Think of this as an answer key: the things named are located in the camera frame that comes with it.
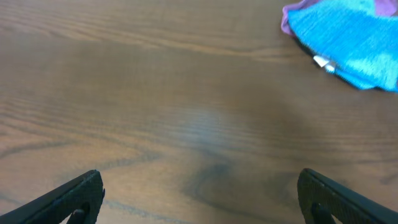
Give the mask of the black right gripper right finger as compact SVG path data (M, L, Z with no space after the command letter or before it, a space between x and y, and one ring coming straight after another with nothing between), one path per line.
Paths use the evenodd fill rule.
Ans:
M297 193L306 224L397 223L397 212L309 168L300 172Z

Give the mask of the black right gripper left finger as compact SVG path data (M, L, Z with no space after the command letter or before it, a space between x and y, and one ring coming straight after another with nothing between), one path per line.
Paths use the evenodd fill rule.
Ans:
M101 174L88 172L57 187L41 197L1 215L1 223L68 223L95 224L104 199Z

